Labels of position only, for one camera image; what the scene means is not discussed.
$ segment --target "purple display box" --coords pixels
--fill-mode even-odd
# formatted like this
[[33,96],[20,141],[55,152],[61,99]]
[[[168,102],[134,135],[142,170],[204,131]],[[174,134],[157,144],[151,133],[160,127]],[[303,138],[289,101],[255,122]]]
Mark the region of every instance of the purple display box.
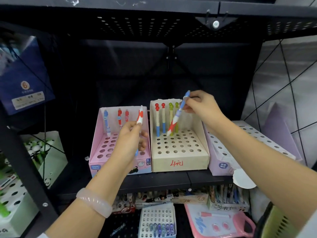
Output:
[[[210,161],[209,169],[214,176],[232,176],[233,169],[230,164],[217,159],[215,149],[212,145],[211,136],[204,124],[204,132],[208,144]],[[290,152],[296,157],[296,161],[301,161],[302,157],[298,151],[295,141],[283,119],[281,109],[278,104],[274,104],[267,117],[261,132],[267,136],[269,139],[283,147],[285,150]]]
[[[126,106],[126,107],[110,107],[107,108],[108,111],[108,123],[111,130],[111,136],[107,136],[105,122],[103,119],[104,110],[106,108],[100,108],[97,117],[97,124],[95,133],[93,136],[93,144],[91,147],[91,152],[89,156],[89,168],[91,175],[95,176],[96,173],[101,169],[101,167],[107,162],[111,157],[111,154],[117,143],[117,139],[120,133],[119,123],[118,123],[118,109],[121,108],[122,115],[121,121],[122,125],[125,124],[125,111],[129,111],[129,121],[136,120],[138,117],[140,106]],[[143,107],[143,113],[147,114],[146,107]],[[149,133],[149,124],[147,115],[143,117],[143,126],[146,132]],[[148,146],[144,152],[138,152],[138,155],[134,158],[133,169],[128,175],[134,174],[144,174],[151,172],[151,152],[150,152],[150,138],[148,137]]]

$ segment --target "screw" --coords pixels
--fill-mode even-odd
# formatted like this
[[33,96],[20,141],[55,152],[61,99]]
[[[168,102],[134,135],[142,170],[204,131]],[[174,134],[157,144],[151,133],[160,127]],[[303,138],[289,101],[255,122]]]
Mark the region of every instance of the screw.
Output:
[[212,27],[217,29],[219,27],[219,22],[218,21],[214,21],[214,23],[212,24]]

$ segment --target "grid pattern wall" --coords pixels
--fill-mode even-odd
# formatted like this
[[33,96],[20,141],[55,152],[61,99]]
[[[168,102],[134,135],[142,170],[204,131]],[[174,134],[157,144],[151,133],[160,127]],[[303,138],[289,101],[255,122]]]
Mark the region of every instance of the grid pattern wall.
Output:
[[311,168],[317,161],[317,36],[262,45],[241,119],[261,130],[273,102]]

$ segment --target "metal bracket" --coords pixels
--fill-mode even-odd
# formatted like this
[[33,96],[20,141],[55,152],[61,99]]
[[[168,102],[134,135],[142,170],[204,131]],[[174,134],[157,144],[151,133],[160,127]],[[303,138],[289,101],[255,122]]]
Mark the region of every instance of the metal bracket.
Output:
[[220,30],[237,20],[236,17],[228,17],[228,12],[223,17],[209,17],[208,11],[205,17],[196,17],[196,19],[212,31]]

